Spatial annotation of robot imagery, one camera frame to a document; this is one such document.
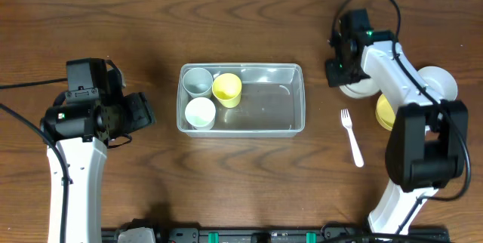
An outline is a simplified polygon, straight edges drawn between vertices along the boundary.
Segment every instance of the white plate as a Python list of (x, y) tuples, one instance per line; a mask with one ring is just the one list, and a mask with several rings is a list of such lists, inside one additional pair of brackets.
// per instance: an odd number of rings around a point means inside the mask
[(370, 97), (372, 95), (375, 95), (380, 90), (379, 87), (376, 85), (376, 82), (371, 78), (361, 80), (360, 82), (355, 84), (341, 85), (339, 86), (339, 88), (345, 95), (353, 99)]
[(446, 100), (455, 100), (458, 95), (458, 85), (453, 76), (437, 66), (427, 66), (417, 71), (424, 81)]

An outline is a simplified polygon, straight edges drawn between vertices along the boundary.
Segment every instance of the cup rim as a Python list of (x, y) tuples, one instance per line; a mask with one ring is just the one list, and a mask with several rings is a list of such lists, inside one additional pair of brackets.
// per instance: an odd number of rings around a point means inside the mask
[(392, 131), (392, 127), (389, 126), (380, 116), (379, 116), (379, 112), (377, 111), (376, 109), (376, 120), (377, 122), (379, 122), (379, 125), (381, 125), (384, 129), (388, 130), (388, 131)]
[[(188, 75), (188, 73), (189, 73), (190, 71), (194, 70), (194, 69), (202, 69), (203, 71), (205, 71), (205, 72), (206, 72), (206, 73), (207, 73), (207, 74), (208, 74), (208, 75), (211, 77), (211, 84), (210, 84), (209, 88), (208, 88), (207, 90), (205, 90), (205, 91), (201, 92), (201, 93), (194, 93), (194, 92), (191, 92), (191, 91), (190, 91), (188, 88), (186, 88), (186, 86), (184, 85), (184, 80), (185, 80), (186, 75)], [(210, 91), (210, 90), (212, 89), (212, 87), (213, 87), (213, 83), (214, 83), (214, 80), (213, 80), (213, 76), (212, 76), (211, 72), (209, 72), (209, 71), (208, 71), (207, 69), (205, 69), (205, 68), (201, 68), (201, 67), (199, 67), (199, 68), (192, 68), (192, 69), (189, 69), (189, 70), (188, 70), (188, 71), (187, 71), (187, 72), (186, 72), (186, 73), (183, 75), (183, 88), (184, 88), (184, 90), (186, 90), (186, 92), (188, 92), (189, 94), (193, 94), (193, 95), (196, 95), (196, 96), (198, 96), (198, 95), (203, 95), (203, 94), (205, 94), (206, 92)]]
[[(231, 97), (229, 99), (220, 99), (217, 94), (214, 92), (214, 83), (219, 79), (219, 77), (223, 76), (223, 75), (233, 75), (237, 78), (238, 82), (240, 83), (240, 89), (238, 91), (238, 93), (234, 96), (234, 97)], [(213, 84), (211, 85), (211, 93), (217, 98), (217, 100), (219, 101), (227, 101), (227, 100), (233, 100), (235, 99), (236, 97), (238, 97), (241, 93), (242, 93), (242, 86), (243, 86), (243, 83), (242, 83), (242, 80), (240, 79), (240, 77), (238, 77), (236, 74), (233, 74), (233, 73), (223, 73), (222, 75), (219, 75), (218, 77), (216, 77), (214, 80), (213, 80)]]
[[(210, 121), (208, 121), (206, 124), (203, 124), (203, 125), (196, 125), (196, 126), (195, 126), (195, 125), (193, 125), (191, 122), (189, 122), (189, 120), (188, 120), (188, 116), (186, 115), (186, 111), (187, 111), (187, 109), (188, 109), (188, 105), (189, 105), (189, 104), (190, 104), (190, 103), (191, 103), (193, 100), (197, 100), (197, 101), (200, 101), (200, 100), (203, 100), (203, 101), (205, 101), (205, 100), (209, 100), (209, 101), (210, 101), (210, 103), (211, 103), (211, 105), (210, 105), (210, 106), (212, 106), (212, 107), (213, 107), (214, 114), (213, 114), (213, 118), (212, 118)], [(210, 100), (210, 99), (208, 99), (208, 98), (205, 98), (205, 97), (197, 97), (197, 98), (194, 98), (194, 99), (190, 100), (190, 101), (188, 102), (188, 104), (186, 104), (186, 108), (184, 109), (184, 117), (186, 118), (186, 121), (187, 121), (187, 122), (188, 122), (190, 125), (192, 125), (193, 127), (205, 127), (205, 126), (208, 126), (208, 125), (209, 125), (209, 124), (210, 124), (210, 123), (211, 123), (211, 122), (212, 122), (212, 121), (213, 121), (213, 120), (214, 120), (214, 119), (217, 117), (217, 107), (214, 105), (214, 103), (213, 103), (213, 101), (212, 101), (212, 100)]]

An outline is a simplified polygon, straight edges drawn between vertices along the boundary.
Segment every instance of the paper cup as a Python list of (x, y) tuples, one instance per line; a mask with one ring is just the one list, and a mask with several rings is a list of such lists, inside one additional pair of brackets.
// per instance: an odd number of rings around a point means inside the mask
[(193, 98), (210, 98), (212, 86), (213, 76), (206, 69), (190, 69), (183, 77), (183, 87)]
[(191, 100), (184, 111), (186, 120), (197, 130), (212, 129), (216, 113), (214, 103), (205, 97)]
[(213, 95), (226, 108), (233, 108), (242, 98), (242, 80), (232, 73), (225, 73), (214, 79)]
[(458, 85), (453, 76), (437, 66), (427, 66), (417, 71), (426, 83), (446, 100), (456, 100)]

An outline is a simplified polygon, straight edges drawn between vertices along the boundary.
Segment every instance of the white cup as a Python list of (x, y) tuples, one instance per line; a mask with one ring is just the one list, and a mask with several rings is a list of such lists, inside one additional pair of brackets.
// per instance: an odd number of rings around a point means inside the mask
[(426, 83), (446, 100), (456, 100), (458, 85), (453, 76), (437, 66), (427, 66), (417, 71)]
[(213, 76), (206, 69), (190, 69), (183, 77), (183, 87), (193, 98), (210, 98), (212, 86)]
[(205, 97), (191, 100), (184, 111), (186, 120), (197, 130), (212, 129), (216, 113), (214, 103)]

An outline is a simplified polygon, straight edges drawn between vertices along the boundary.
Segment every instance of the yellow cup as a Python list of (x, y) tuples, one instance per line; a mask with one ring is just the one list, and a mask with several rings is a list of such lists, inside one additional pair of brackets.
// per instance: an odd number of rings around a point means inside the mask
[(392, 111), (389, 101), (387, 101), (386, 96), (383, 94), (380, 95), (379, 99), (377, 100), (376, 119), (384, 129), (389, 131), (392, 130), (392, 126), (394, 126), (395, 121), (395, 114), (394, 111)]
[(214, 79), (213, 95), (226, 108), (233, 108), (242, 98), (242, 80), (232, 73), (225, 73)]

